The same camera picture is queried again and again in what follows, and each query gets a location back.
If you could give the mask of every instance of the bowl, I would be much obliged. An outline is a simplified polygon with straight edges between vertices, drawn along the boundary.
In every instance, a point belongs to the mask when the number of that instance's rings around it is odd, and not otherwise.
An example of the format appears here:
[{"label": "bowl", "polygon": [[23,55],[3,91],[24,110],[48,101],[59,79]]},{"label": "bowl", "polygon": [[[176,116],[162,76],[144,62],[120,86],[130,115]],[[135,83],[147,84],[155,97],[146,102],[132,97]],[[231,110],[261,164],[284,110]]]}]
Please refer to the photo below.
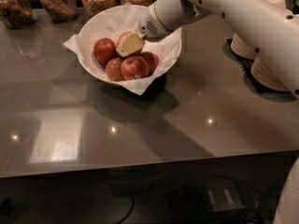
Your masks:
[{"label": "bowl", "polygon": [[145,12],[148,12],[147,7],[137,5],[124,5],[107,9],[88,20],[79,34],[74,35],[64,44],[76,52],[81,65],[92,76],[107,83],[123,86],[129,91],[141,95],[156,78],[165,74],[177,61],[181,52],[181,29],[178,28],[160,42],[150,43],[146,41],[142,51],[152,51],[160,58],[155,72],[146,78],[111,81],[104,68],[96,61],[93,46],[101,38],[107,37],[116,42],[122,33],[133,31],[138,24],[139,17]]}]

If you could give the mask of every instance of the glossy countertop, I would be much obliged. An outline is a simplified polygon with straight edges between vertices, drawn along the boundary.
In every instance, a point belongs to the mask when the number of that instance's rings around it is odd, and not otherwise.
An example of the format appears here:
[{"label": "glossy countertop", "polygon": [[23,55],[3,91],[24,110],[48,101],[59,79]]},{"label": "glossy countertop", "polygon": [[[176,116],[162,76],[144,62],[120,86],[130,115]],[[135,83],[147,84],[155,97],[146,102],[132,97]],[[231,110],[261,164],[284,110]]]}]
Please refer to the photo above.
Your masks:
[{"label": "glossy countertop", "polygon": [[0,25],[0,176],[36,175],[298,150],[299,104],[254,90],[216,15],[182,29],[162,91],[99,81],[63,43],[87,18]]}]

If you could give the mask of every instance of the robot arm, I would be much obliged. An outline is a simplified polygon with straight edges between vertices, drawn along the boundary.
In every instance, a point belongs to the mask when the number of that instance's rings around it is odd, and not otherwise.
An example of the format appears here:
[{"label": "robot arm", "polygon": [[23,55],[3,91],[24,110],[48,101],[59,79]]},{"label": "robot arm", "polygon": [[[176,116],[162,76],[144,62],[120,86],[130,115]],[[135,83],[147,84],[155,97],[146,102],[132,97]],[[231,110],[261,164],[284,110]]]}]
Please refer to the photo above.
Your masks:
[{"label": "robot arm", "polygon": [[299,18],[265,0],[157,0],[140,18],[136,33],[148,41],[159,41],[208,11],[221,16],[284,85],[299,95]]}]

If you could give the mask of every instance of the countertop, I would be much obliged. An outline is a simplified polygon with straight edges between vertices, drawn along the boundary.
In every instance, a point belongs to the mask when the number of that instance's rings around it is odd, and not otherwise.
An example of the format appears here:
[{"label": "countertop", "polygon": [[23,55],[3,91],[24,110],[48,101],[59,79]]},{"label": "countertop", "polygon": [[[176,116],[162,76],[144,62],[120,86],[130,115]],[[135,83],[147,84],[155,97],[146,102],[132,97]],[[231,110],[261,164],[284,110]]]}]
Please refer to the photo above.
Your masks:
[{"label": "countertop", "polygon": [[37,175],[298,150],[299,105],[259,94],[216,15],[182,28],[163,90],[139,97],[88,74],[63,43],[86,16],[0,26],[0,176]]}]

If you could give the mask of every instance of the dark floor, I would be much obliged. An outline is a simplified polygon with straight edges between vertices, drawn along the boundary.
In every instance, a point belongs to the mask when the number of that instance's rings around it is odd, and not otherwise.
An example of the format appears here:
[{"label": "dark floor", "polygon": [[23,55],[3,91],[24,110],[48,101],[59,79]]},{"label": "dark floor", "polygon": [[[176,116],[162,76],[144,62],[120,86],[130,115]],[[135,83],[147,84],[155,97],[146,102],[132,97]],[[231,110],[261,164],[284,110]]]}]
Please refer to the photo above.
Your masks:
[{"label": "dark floor", "polygon": [[[296,155],[285,153],[0,179],[0,224],[196,221],[268,224]],[[213,187],[216,187],[215,200],[205,196],[210,194],[207,190],[214,191]],[[216,189],[230,189],[232,196],[225,199],[229,204],[221,200]],[[257,217],[263,220],[254,222]]]}]

